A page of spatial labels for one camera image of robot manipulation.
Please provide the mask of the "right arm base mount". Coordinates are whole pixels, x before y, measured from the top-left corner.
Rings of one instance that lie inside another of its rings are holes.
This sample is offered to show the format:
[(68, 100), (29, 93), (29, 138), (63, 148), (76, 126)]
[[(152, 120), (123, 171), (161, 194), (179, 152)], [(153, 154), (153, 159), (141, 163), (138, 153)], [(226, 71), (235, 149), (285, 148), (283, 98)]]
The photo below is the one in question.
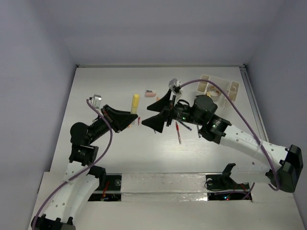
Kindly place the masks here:
[(252, 200), (250, 185), (238, 184), (230, 177), (221, 174), (207, 174), (204, 187), (207, 189), (209, 201), (234, 201), (234, 200)]

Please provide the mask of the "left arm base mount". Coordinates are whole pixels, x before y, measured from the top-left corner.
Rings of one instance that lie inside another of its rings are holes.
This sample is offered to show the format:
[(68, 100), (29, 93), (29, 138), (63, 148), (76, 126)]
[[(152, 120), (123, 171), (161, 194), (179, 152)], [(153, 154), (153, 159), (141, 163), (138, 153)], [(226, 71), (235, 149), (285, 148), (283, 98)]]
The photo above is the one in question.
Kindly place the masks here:
[(104, 185), (99, 186), (88, 201), (118, 202), (121, 201), (121, 174), (107, 174)]

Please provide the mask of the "yellow highlighter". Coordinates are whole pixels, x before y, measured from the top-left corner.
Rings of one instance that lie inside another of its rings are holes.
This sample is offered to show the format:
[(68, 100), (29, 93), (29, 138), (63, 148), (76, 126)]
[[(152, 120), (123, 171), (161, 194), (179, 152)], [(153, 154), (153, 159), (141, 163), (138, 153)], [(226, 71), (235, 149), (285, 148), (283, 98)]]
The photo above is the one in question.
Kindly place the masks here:
[(137, 114), (138, 106), (139, 106), (140, 95), (134, 94), (131, 103), (131, 114)]

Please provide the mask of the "yellow highlighter cap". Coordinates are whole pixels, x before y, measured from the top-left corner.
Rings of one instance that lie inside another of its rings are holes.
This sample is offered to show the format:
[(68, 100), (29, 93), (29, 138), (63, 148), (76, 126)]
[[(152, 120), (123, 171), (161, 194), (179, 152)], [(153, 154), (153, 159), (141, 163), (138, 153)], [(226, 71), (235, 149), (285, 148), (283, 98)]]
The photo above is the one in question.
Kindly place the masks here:
[(133, 95), (133, 99), (132, 99), (132, 106), (133, 107), (138, 107), (139, 99), (140, 99), (140, 95), (139, 94), (134, 94)]

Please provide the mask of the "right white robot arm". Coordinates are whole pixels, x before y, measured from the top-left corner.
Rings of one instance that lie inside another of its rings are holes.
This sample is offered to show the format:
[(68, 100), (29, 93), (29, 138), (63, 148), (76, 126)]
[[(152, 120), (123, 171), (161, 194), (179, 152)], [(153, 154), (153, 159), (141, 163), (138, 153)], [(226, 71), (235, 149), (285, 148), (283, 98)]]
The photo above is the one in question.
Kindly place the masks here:
[(221, 175), (224, 187), (231, 188), (240, 180), (271, 184), (281, 191), (293, 193), (304, 166), (302, 150), (296, 145), (284, 147), (260, 140), (216, 115), (217, 108), (207, 95), (196, 96), (190, 106), (183, 104), (182, 100), (176, 102), (175, 96), (168, 91), (163, 98), (147, 107), (147, 110), (158, 114), (143, 120), (142, 125), (159, 133), (174, 120), (198, 125), (201, 127), (198, 133), (207, 141), (237, 150), (268, 166), (267, 170), (260, 170), (255, 176), (246, 172), (238, 177), (234, 172), (226, 172)]

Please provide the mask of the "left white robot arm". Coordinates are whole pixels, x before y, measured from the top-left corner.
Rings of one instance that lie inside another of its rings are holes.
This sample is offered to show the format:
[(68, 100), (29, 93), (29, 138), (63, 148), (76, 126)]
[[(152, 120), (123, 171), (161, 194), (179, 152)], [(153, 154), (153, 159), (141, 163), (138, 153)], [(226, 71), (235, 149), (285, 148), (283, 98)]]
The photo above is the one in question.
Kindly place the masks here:
[(98, 146), (92, 143), (109, 133), (120, 133), (137, 114), (105, 105), (93, 109), (97, 118), (91, 125), (77, 122), (70, 129), (71, 154), (61, 184), (43, 202), (30, 224), (33, 230), (74, 230), (74, 222), (96, 189), (106, 187), (106, 170), (96, 164)]

